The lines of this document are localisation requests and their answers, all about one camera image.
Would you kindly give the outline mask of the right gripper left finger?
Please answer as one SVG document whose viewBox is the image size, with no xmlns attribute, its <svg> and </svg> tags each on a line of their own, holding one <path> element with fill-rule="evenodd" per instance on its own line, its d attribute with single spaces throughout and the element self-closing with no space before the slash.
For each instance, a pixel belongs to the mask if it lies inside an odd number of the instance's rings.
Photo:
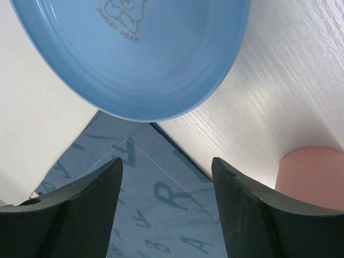
<svg viewBox="0 0 344 258">
<path fill-rule="evenodd" d="M 123 178 L 115 158 L 63 187 L 1 207 L 1 257 L 106 257 Z"/>
</svg>

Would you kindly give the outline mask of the blue letter-print placemat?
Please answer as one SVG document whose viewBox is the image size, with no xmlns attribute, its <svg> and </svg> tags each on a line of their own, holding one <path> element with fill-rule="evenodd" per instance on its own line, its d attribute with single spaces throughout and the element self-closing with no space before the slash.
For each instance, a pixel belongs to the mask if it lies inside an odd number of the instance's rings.
<svg viewBox="0 0 344 258">
<path fill-rule="evenodd" d="M 108 257 L 226 257 L 211 181 L 150 124 L 97 113 L 36 192 L 114 157 L 124 169 Z"/>
</svg>

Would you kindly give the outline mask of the blue plastic plate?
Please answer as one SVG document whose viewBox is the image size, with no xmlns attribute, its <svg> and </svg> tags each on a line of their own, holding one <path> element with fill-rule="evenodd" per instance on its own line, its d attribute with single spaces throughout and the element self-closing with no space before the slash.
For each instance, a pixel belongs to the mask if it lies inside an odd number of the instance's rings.
<svg viewBox="0 0 344 258">
<path fill-rule="evenodd" d="M 12 1 L 27 36 L 76 94 L 158 122 L 207 100 L 234 64 L 250 1 Z"/>
</svg>

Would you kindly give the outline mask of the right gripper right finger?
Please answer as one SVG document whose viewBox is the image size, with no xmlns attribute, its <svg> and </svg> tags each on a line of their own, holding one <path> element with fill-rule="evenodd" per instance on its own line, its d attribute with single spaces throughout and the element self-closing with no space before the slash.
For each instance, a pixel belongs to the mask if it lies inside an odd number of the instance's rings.
<svg viewBox="0 0 344 258">
<path fill-rule="evenodd" d="M 343 257 L 343 212 L 288 197 L 219 157 L 212 180 L 228 257 Z"/>
</svg>

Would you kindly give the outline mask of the orange plastic cup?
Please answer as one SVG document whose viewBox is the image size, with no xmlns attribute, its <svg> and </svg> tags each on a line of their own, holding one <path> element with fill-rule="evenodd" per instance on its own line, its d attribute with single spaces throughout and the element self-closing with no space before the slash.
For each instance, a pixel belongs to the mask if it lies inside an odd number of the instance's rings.
<svg viewBox="0 0 344 258">
<path fill-rule="evenodd" d="M 312 205 L 343 210 L 343 152 L 325 147 L 293 150 L 279 163 L 275 190 Z"/>
</svg>

